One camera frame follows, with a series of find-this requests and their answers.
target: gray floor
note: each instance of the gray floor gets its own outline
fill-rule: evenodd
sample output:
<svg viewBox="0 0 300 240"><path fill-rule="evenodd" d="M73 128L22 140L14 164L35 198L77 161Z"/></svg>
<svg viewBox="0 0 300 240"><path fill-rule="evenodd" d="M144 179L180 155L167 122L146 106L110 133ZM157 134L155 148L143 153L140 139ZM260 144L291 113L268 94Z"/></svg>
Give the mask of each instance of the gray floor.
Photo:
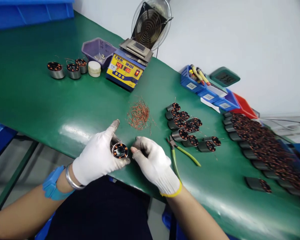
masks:
<svg viewBox="0 0 300 240"><path fill-rule="evenodd" d="M0 156L0 194L30 145L31 142L29 141L12 140ZM73 159L62 153L39 144L4 207L13 203L33 187L41 184L55 167L67 165L72 161ZM164 207L164 203L151 199L148 224L152 237L155 240L169 239L169 230L166 229L161 220Z"/></svg>

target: silver bangle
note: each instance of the silver bangle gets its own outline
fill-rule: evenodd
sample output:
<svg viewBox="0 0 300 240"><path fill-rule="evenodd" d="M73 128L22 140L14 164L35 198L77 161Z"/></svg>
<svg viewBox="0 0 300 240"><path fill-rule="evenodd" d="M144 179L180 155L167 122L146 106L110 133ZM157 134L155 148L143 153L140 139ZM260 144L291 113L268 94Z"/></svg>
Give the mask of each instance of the silver bangle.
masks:
<svg viewBox="0 0 300 240"><path fill-rule="evenodd" d="M83 186L83 185L78 186L77 184L74 183L74 181L72 181L70 174L69 174L69 166L70 166L70 164L66 167L66 178L67 178L68 183L70 184L71 187L73 187L76 190L84 189L86 186Z"/></svg>

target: digital display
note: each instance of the digital display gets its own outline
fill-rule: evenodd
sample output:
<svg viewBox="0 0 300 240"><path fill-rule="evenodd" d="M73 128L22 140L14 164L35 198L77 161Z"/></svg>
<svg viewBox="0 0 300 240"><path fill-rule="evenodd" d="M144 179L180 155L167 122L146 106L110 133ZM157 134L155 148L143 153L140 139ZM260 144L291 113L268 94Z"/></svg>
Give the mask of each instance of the digital display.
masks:
<svg viewBox="0 0 300 240"><path fill-rule="evenodd" d="M127 67L124 67L124 69L127 73L130 73L131 72L131 69L130 68L127 68Z"/></svg>
<svg viewBox="0 0 300 240"><path fill-rule="evenodd" d="M232 82L234 82L236 79L232 76L228 75L225 72L221 72L218 76L216 76L216 79L218 79L220 82L230 85Z"/></svg>
<svg viewBox="0 0 300 240"><path fill-rule="evenodd" d="M117 62L117 67L122 69L122 63Z"/></svg>

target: red plastic bin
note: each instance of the red plastic bin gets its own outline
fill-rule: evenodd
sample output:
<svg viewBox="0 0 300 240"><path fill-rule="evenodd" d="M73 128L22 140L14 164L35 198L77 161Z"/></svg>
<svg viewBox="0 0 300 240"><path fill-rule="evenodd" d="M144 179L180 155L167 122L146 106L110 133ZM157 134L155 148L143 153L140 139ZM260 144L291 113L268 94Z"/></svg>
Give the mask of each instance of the red plastic bin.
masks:
<svg viewBox="0 0 300 240"><path fill-rule="evenodd" d="M241 113L246 115L248 118L253 119L253 118L258 118L257 115L254 113L252 108L249 106L248 102L238 94L232 92L235 98L238 101L239 107L238 109L233 109L230 112L235 112L235 113Z"/></svg>

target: green table surface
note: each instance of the green table surface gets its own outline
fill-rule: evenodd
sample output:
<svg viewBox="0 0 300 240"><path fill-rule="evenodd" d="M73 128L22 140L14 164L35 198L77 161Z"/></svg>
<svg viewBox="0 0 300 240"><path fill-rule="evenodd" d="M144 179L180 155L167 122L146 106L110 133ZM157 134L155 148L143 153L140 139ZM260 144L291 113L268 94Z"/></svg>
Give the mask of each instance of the green table surface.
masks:
<svg viewBox="0 0 300 240"><path fill-rule="evenodd" d="M132 93L105 79L105 71L99 78L85 74L78 81L68 77L56 81L49 76L47 62L65 65L64 58L83 57L82 43L96 37L116 47L123 41L77 13L74 19L0 31L0 123L75 158L91 135L118 118L121 124L116 133L124 143L131 146L136 136L146 136L170 157L165 137L171 131L164 114L176 99L182 110L203 121L197 136L222 139L215 153L187 149L202 167L179 150L176 157L183 184L223 230L240 239L300 239L300 198L252 167L229 139L222 116L183 88L180 74L160 60L152 58ZM151 135L149 129L137 132L126 121L138 97L149 105L156 123ZM161 199L134 161L111 176ZM273 193L250 190L244 176L265 179Z"/></svg>

